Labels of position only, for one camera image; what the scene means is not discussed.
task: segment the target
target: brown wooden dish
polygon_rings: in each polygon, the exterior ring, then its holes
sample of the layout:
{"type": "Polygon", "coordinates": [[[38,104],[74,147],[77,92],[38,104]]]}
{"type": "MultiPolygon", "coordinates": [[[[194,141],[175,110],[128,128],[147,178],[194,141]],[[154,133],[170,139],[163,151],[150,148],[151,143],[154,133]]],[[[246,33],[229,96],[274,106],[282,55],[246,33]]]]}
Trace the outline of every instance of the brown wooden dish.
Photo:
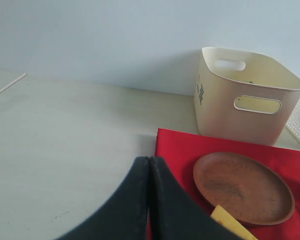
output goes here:
{"type": "Polygon", "coordinates": [[[195,163],[193,178],[205,199],[213,206],[221,205],[245,225],[280,224],[295,210],[294,196],[281,177],[247,156],[205,155],[195,163]]]}

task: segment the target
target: red placemat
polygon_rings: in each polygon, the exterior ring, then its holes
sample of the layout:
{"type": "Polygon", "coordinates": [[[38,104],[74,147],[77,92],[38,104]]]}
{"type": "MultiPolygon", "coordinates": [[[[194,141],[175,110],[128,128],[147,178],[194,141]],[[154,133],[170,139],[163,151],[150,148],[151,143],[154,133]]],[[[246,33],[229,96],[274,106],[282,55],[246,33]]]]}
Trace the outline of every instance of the red placemat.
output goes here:
{"type": "Polygon", "coordinates": [[[295,199],[292,217],[278,225],[248,229],[259,240],[300,240],[300,151],[158,129],[155,155],[165,158],[179,184],[209,214],[214,207],[199,194],[193,167],[200,157],[213,152],[248,156],[283,178],[295,199]]]}

